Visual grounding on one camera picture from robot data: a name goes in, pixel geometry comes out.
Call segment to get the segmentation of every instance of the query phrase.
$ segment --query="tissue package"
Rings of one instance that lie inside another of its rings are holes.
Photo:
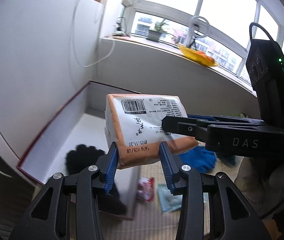
[[[194,137],[165,133],[161,127],[167,116],[187,117],[176,96],[108,94],[105,135],[108,146],[116,142],[118,168],[150,164],[159,160],[159,145],[167,141],[173,154],[198,145]]]

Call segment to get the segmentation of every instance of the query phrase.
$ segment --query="barcode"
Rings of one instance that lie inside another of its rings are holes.
[[[123,111],[126,114],[146,114],[143,100],[136,99],[130,101],[121,100]]]

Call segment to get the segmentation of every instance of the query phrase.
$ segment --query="yellow bowl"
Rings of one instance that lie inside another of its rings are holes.
[[[214,63],[212,63],[207,58],[205,58],[203,55],[200,55],[196,50],[189,49],[189,48],[187,48],[185,46],[181,46],[181,45],[179,45],[179,49],[182,51],[182,53],[185,57],[187,57],[188,59],[195,61],[196,63],[199,63],[199,64],[201,64],[205,67],[214,67],[214,66],[219,65],[216,61],[214,61]]]

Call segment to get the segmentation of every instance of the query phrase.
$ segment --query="flower pot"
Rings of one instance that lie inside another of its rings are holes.
[[[146,39],[149,40],[149,41],[159,42],[159,38],[160,38],[161,34],[162,33],[149,30],[149,34],[148,34]]]

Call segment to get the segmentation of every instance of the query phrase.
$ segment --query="light blue package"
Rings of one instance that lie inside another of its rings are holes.
[[[158,184],[158,196],[162,212],[172,212],[181,208],[182,195],[173,196],[166,184]]]

